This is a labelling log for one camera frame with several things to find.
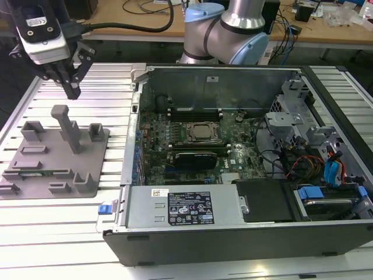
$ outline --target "cpu socket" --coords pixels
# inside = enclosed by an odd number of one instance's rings
[[[219,138],[213,122],[192,122],[186,128],[188,142],[215,141]]]

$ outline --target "blue tab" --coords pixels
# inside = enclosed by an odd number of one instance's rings
[[[224,6],[217,3],[200,3],[191,5],[185,12],[185,22],[197,22],[221,15]]]
[[[357,190],[359,191],[361,197],[366,197],[368,195],[367,190],[363,186],[358,186]]]
[[[338,162],[327,161],[324,168],[324,179],[327,183],[331,184],[333,188],[338,188],[336,184],[336,177],[339,171]]]
[[[98,207],[99,215],[111,215],[112,214],[112,205],[100,205]]]
[[[315,185],[310,185],[307,187],[301,187],[298,190],[298,194],[301,200],[315,199],[315,198],[324,198],[320,187]]]

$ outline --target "metal slotted plate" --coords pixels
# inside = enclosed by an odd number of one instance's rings
[[[373,150],[373,108],[369,94],[360,90],[359,85],[350,79],[349,74],[340,72],[334,66],[311,68],[363,140]],[[332,125],[320,104],[316,102],[314,106],[323,122]]]
[[[130,70],[130,64],[94,64],[82,82],[83,92],[79,99],[87,99],[89,103],[85,106],[82,101],[69,111],[70,116],[81,117],[83,122],[89,122],[90,117],[108,118],[105,127],[110,129],[110,138],[100,177],[101,189],[96,197],[0,201],[1,279],[45,280],[50,279],[51,275],[58,280],[76,279],[77,275],[84,275],[90,280],[117,278],[118,275],[123,280],[299,279],[299,274],[317,274],[318,279],[328,280],[360,280],[371,277],[373,243],[337,257],[136,268],[122,266],[102,239],[102,234],[96,232],[96,220],[98,206],[103,201],[119,197],[120,171],[128,125],[121,122],[129,116],[131,91],[125,88],[129,88],[131,82],[126,78],[129,77]],[[106,85],[107,90],[105,87],[91,90],[93,85]],[[114,85],[121,85],[123,89],[113,91]],[[64,93],[52,82],[44,82],[31,102],[36,100],[44,103],[40,107],[27,106],[23,117],[16,122],[1,145],[0,171],[7,167],[22,141],[17,124],[21,124],[22,119],[27,117],[45,118],[50,123],[51,120],[47,118],[51,107],[57,103],[66,104],[60,103],[66,102]],[[103,216],[103,219],[109,226],[114,215]]]

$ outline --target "metal bracket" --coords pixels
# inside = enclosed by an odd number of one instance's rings
[[[303,80],[288,80],[283,83],[281,89],[285,95],[285,99],[290,98],[303,98],[305,99],[309,92],[308,88],[304,89],[305,82]]]
[[[134,63],[131,69],[131,80],[138,83],[146,78],[147,73],[146,63]]]
[[[293,125],[303,124],[303,119],[300,115],[292,115],[287,112],[270,112],[265,115],[266,122],[273,136],[280,140],[290,142],[290,138],[294,135]]]
[[[334,132],[334,127],[310,127],[306,135],[309,145],[323,144]]]

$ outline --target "wooden desk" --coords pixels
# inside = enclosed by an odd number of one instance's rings
[[[144,0],[131,0],[126,8],[134,12],[142,12],[138,2]],[[293,0],[281,0],[281,10]],[[98,7],[88,23],[120,22],[147,27],[161,27],[168,22],[169,15],[133,15],[122,10],[124,0],[98,0]],[[161,4],[147,4],[148,9],[160,9],[166,7]],[[145,33],[127,29],[100,29],[95,30],[86,39],[92,40],[122,40],[122,41],[159,41],[159,42],[183,42],[184,41],[184,18],[180,6],[175,8],[175,19],[172,26],[162,33]],[[283,11],[283,15],[290,24],[302,27],[296,46],[314,48],[349,48],[349,49],[373,49],[373,32],[369,32],[362,26],[352,24],[351,26],[329,27],[323,19],[312,18],[309,22],[298,22],[294,20],[291,8]],[[0,22],[0,31],[5,24]],[[270,38],[270,46],[275,46],[282,41],[284,33],[280,24],[276,23]]]

